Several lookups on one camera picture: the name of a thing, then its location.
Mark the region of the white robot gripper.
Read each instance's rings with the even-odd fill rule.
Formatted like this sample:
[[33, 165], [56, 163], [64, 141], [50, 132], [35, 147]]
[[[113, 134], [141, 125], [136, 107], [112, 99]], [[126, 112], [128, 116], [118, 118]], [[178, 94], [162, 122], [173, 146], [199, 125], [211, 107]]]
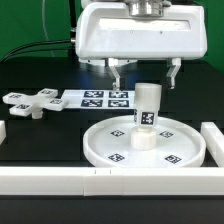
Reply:
[[108, 69], [115, 79], [114, 91], [121, 88], [117, 59], [168, 59], [168, 88], [174, 89], [181, 59], [198, 59], [206, 51], [201, 6], [171, 5], [159, 17], [134, 17], [125, 1], [92, 1], [77, 22], [76, 54], [83, 60], [108, 58]]

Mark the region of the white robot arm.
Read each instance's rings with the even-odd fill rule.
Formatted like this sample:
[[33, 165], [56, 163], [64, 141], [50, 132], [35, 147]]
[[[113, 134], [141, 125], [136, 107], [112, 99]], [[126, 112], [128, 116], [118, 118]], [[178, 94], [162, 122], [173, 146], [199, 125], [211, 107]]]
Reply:
[[81, 0], [75, 36], [79, 60], [116, 66], [129, 60], [165, 60], [168, 86], [175, 87], [183, 60], [207, 51], [204, 8], [170, 0]]

